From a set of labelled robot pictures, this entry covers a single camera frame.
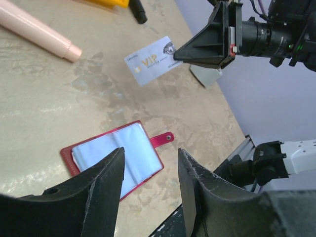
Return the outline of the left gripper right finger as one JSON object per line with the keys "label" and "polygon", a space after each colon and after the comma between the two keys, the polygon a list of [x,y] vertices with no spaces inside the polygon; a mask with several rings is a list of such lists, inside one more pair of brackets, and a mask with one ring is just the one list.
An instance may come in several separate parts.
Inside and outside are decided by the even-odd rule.
{"label": "left gripper right finger", "polygon": [[178,176],[188,237],[314,237],[316,192],[239,188],[178,150]]}

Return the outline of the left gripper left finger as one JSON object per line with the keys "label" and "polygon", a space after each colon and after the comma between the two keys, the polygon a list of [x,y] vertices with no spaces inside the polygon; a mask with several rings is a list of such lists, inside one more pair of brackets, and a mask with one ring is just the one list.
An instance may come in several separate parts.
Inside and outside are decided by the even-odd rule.
{"label": "left gripper left finger", "polygon": [[79,175],[40,196],[0,196],[2,237],[112,237],[119,201],[100,177],[85,183]]}

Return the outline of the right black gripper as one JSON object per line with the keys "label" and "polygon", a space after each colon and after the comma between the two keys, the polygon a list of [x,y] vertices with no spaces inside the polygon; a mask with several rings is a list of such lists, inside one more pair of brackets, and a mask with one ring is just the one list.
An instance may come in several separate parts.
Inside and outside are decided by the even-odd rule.
{"label": "right black gripper", "polygon": [[173,58],[204,68],[229,65],[242,47],[242,5],[239,0],[218,1],[207,25],[176,50]]}

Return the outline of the silver VIP card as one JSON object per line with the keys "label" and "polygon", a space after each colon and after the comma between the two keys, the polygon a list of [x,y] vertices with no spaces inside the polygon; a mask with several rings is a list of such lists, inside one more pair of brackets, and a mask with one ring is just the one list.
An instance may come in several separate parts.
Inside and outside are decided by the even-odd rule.
{"label": "silver VIP card", "polygon": [[183,62],[175,60],[176,48],[168,36],[130,54],[124,61],[140,86],[160,77]]}

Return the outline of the red leather card holder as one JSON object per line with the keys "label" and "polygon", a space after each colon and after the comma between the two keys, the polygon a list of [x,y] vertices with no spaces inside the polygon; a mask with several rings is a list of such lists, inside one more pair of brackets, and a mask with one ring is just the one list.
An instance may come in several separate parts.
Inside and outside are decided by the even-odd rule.
{"label": "red leather card holder", "polygon": [[137,120],[60,150],[72,176],[89,184],[100,177],[100,186],[125,199],[164,169],[157,147],[174,141],[170,131],[149,137]]}

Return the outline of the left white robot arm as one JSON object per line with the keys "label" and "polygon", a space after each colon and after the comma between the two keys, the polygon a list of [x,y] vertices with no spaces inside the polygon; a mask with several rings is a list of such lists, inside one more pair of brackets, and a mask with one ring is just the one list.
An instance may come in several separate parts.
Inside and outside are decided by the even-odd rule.
{"label": "left white robot arm", "polygon": [[[290,154],[279,141],[259,145],[252,160],[225,160],[214,172],[178,150],[182,205],[155,237],[313,237],[314,190],[244,189],[290,174]],[[113,150],[83,173],[40,196],[0,197],[3,237],[112,237],[115,233],[125,151]]]}

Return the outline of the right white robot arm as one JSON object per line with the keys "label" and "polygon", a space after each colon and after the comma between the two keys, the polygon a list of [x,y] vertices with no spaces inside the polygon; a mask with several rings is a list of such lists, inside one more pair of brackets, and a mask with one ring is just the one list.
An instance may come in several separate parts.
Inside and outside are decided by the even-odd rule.
{"label": "right white robot arm", "polygon": [[237,55],[269,58],[279,67],[290,59],[316,70],[316,2],[314,0],[273,0],[268,14],[242,20],[239,0],[212,0],[207,25],[175,51],[175,60],[204,68],[223,69]]}

